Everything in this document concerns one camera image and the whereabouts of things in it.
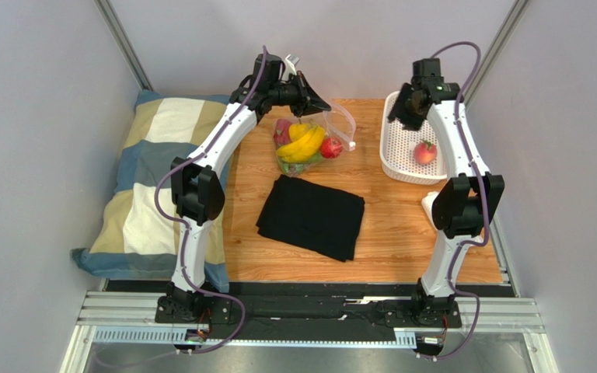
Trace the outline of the fake yellow bananas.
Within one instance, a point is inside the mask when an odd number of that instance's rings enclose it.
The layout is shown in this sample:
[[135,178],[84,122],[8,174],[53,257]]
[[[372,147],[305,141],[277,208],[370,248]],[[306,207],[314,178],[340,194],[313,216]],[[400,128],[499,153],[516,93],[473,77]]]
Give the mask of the fake yellow bananas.
[[326,130],[318,124],[292,124],[289,136],[292,142],[281,146],[276,155],[287,163],[304,163],[319,151]]

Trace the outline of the clear zip top bag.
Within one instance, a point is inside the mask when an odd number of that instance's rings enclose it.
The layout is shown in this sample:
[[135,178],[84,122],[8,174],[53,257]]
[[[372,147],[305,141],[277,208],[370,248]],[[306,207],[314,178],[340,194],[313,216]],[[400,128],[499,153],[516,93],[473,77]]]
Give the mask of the clear zip top bag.
[[356,129],[353,115],[335,102],[327,111],[276,120],[272,139],[281,173],[296,177],[311,166],[354,151]]

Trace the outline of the fake peach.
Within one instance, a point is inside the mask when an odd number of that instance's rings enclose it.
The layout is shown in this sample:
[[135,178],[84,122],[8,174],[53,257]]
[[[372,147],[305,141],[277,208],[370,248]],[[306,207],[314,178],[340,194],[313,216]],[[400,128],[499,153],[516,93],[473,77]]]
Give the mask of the fake peach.
[[437,146],[430,141],[423,140],[413,150],[414,161],[419,165],[427,165],[436,160],[438,155]]

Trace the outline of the fake red strawberry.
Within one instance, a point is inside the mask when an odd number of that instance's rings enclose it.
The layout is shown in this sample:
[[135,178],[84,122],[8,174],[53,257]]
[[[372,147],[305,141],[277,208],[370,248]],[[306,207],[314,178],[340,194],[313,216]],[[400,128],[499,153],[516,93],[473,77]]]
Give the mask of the fake red strawberry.
[[334,137],[325,138],[321,144],[319,153],[324,159],[335,159],[344,150],[340,140]]

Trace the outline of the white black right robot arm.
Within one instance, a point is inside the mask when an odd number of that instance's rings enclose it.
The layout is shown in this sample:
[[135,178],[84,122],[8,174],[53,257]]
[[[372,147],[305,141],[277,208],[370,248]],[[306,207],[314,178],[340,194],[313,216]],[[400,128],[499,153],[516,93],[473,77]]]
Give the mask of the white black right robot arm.
[[445,162],[447,182],[428,198],[428,216],[437,231],[428,268],[411,295],[409,314],[421,326],[441,322],[456,306],[456,278],[471,246],[485,246],[489,224],[504,191],[504,179],[491,173],[477,150],[465,116],[462,90],[446,82],[440,60],[413,63],[389,120],[409,131],[429,124]]

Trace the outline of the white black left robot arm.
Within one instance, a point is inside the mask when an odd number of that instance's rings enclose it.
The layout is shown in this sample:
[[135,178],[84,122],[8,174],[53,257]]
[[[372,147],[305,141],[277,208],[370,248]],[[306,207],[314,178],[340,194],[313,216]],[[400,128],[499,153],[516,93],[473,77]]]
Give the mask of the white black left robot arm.
[[285,58],[263,52],[253,73],[232,92],[223,117],[196,150],[185,159],[176,158],[159,185],[170,184],[176,210],[158,212],[180,224],[180,248],[166,293],[159,298],[155,321],[196,323],[206,315],[205,257],[209,234],[225,206],[220,176],[241,141],[275,106],[287,106],[297,116],[329,111],[330,105],[312,89],[298,70],[299,57]]

